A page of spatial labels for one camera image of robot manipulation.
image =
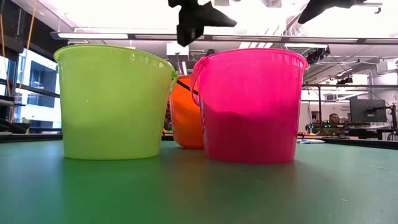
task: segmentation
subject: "computer monitor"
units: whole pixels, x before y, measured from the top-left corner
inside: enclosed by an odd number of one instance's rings
[[[387,122],[385,106],[384,100],[349,99],[351,122]]]

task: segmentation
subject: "lime green bucket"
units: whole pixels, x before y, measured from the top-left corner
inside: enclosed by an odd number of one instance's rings
[[[165,60],[108,45],[55,53],[64,156],[138,159],[159,155],[167,98],[177,74]]]

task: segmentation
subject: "orange bucket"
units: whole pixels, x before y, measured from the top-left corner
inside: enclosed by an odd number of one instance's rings
[[[190,77],[179,76],[178,80],[189,88]],[[170,95],[170,111],[173,136],[177,144],[190,149],[203,149],[200,109],[193,102],[191,92],[178,83]]]

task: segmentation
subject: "bucket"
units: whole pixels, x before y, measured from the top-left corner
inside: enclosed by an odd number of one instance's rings
[[[279,49],[238,49],[203,57],[198,82],[205,152],[211,159],[292,162],[307,61]]]
[[[170,95],[174,140],[185,148],[203,149],[200,109],[192,101],[189,90],[190,75],[179,76],[178,80]]]
[[[74,45],[55,53],[64,156],[157,156],[177,74],[165,60],[124,47]]]

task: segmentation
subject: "green table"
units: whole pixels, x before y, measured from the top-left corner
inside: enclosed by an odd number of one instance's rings
[[[0,144],[0,223],[398,223],[398,151],[301,144],[294,163],[253,166],[174,142],[131,161]]]

